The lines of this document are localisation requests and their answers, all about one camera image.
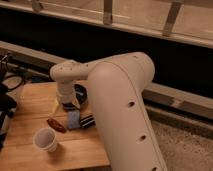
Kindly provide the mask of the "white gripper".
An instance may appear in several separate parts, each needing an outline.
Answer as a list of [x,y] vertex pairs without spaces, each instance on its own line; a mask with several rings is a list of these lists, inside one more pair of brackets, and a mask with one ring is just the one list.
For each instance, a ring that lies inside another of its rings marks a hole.
[[73,81],[58,82],[57,83],[57,98],[53,101],[51,115],[55,115],[60,108],[61,104],[73,104],[77,109],[80,108],[80,104],[76,97]]

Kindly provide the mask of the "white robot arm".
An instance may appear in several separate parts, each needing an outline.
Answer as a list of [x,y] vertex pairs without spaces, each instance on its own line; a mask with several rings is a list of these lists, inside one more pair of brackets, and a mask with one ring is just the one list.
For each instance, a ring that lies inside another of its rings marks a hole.
[[58,101],[77,102],[74,82],[87,82],[88,101],[112,171],[168,171],[142,99],[154,77],[151,58],[132,52],[50,69]]

